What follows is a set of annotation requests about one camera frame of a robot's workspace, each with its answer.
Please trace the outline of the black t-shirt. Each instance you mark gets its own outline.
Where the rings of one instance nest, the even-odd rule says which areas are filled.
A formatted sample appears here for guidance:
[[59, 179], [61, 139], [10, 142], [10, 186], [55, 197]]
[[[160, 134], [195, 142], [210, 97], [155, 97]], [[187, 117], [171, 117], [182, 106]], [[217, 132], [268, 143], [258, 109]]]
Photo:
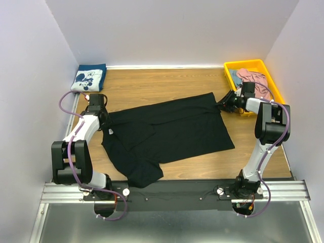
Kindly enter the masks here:
[[110, 113], [102, 146], [132, 187], [144, 188], [166, 164], [234, 149], [213, 93]]

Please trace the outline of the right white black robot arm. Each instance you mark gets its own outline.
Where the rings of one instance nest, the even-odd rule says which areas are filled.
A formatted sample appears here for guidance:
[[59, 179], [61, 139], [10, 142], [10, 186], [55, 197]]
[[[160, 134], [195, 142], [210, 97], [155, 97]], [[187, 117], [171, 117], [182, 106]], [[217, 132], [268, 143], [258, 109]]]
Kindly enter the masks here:
[[256, 98], [252, 93], [237, 95], [235, 91], [229, 91], [217, 106], [226, 112], [241, 108], [257, 115], [255, 148], [230, 189], [236, 198], [246, 198], [258, 192], [271, 156], [290, 136], [290, 107], [273, 100]]

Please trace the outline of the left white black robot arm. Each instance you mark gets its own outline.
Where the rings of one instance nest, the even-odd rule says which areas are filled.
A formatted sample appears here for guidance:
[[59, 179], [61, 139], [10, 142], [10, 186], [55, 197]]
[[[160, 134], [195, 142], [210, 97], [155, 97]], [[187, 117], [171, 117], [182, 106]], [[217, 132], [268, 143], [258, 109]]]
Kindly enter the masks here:
[[51, 145], [54, 183], [77, 184], [101, 200], [116, 199], [117, 195], [112, 192], [110, 177], [93, 169], [88, 147], [93, 135], [108, 122], [109, 115], [105, 105], [89, 104], [81, 114], [59, 107], [65, 113], [77, 116], [78, 123], [63, 140], [55, 141]]

